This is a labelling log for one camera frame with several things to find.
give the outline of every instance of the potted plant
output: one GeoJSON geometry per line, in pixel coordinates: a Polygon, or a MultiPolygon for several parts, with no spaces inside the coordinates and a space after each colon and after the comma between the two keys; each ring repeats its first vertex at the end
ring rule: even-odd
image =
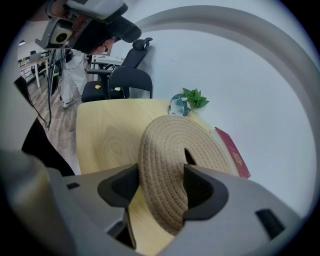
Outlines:
{"type": "Polygon", "coordinates": [[[198,110],[208,104],[206,97],[201,96],[201,91],[197,89],[189,90],[182,88],[183,93],[179,93],[172,97],[168,113],[186,117],[191,109],[196,113],[198,110]]]}

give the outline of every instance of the camera lens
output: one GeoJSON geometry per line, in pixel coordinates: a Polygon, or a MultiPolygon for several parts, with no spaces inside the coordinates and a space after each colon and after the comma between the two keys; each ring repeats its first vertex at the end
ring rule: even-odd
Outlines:
{"type": "Polygon", "coordinates": [[[62,34],[60,34],[60,35],[58,35],[57,37],[56,37],[56,41],[58,42],[58,43],[62,43],[64,40],[66,40],[67,39],[67,34],[66,33],[62,33],[62,34]]]}

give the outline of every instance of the chair backrest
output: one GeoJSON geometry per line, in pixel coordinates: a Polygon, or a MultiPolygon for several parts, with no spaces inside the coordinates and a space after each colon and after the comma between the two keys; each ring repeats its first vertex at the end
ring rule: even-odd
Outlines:
{"type": "Polygon", "coordinates": [[[126,55],[121,66],[136,69],[145,58],[147,52],[148,49],[137,50],[132,48],[126,55]]]}
{"type": "Polygon", "coordinates": [[[150,92],[153,95],[153,85],[150,76],[143,70],[120,66],[110,75],[108,90],[111,88],[137,88],[150,92]]]}

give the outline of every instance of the chair headrest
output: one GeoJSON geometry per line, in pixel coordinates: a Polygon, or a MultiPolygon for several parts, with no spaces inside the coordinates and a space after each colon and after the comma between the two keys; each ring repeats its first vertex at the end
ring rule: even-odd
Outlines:
{"type": "Polygon", "coordinates": [[[132,47],[136,50],[148,49],[148,47],[150,45],[149,42],[152,40],[153,40],[153,38],[151,38],[151,37],[147,37],[146,39],[138,39],[133,42],[132,47]]]}

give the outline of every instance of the green plant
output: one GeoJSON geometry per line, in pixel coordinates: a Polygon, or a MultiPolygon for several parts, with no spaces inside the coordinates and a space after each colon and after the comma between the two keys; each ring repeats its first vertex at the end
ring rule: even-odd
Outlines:
{"type": "Polygon", "coordinates": [[[206,97],[201,96],[201,91],[197,89],[188,90],[186,88],[183,89],[183,96],[187,98],[192,109],[199,109],[207,105],[209,102],[206,97]]]}

